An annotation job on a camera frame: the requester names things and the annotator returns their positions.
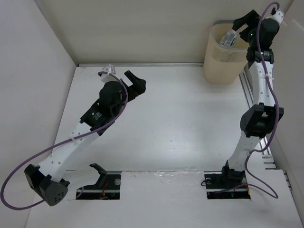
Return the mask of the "green white label bottle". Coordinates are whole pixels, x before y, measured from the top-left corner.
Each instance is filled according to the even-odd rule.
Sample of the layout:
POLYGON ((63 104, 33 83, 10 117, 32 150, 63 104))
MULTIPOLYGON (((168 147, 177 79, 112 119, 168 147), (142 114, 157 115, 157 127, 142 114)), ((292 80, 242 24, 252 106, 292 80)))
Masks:
POLYGON ((234 30, 227 31, 220 41, 220 45, 224 47, 233 46, 238 38, 238 33, 234 30))

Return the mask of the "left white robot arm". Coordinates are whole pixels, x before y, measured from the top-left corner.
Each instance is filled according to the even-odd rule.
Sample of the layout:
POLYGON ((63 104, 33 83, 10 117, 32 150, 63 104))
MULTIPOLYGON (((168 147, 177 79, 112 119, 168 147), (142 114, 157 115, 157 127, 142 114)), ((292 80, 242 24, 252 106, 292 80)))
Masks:
POLYGON ((100 137, 122 114, 128 102, 146 91, 146 81, 126 71, 131 85, 101 71, 110 80, 104 83, 99 98, 81 116, 80 122, 67 142, 61 142, 38 165, 28 165, 25 176, 29 186, 49 205, 58 204, 67 194, 69 182, 63 179, 66 170, 79 158, 85 148, 100 137))

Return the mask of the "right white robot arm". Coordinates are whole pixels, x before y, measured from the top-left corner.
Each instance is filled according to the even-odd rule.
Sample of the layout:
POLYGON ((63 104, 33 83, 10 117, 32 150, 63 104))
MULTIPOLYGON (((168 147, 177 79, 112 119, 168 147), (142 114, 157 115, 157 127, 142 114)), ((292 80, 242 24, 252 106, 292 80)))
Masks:
POLYGON ((219 176, 219 181, 225 188, 245 182, 248 173, 246 163, 250 155, 256 152, 255 147, 261 139, 275 132, 284 114, 272 88, 274 53, 270 48, 283 18, 283 12, 273 8, 269 17, 259 16, 252 10, 233 22, 234 31, 247 25, 247 28, 240 32, 240 38, 249 44, 246 58, 252 76, 254 101, 252 107, 242 115, 241 137, 219 176))

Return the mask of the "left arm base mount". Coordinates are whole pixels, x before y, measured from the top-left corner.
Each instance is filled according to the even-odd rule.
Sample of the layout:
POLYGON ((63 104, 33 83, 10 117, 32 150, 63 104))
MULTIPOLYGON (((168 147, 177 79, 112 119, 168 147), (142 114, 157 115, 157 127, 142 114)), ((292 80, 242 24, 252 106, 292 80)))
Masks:
POLYGON ((119 200, 121 171, 106 171, 100 165, 90 164, 98 172, 98 179, 92 185, 86 185, 76 192, 76 200, 119 200))

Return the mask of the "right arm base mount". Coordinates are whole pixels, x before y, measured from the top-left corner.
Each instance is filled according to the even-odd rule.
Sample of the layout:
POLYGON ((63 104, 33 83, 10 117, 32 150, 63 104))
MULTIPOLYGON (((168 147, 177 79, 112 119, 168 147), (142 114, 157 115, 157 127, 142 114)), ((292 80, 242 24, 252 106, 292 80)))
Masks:
POLYGON ((245 171, 235 171, 223 166, 221 171, 204 172, 202 187, 209 200, 251 199, 245 171))

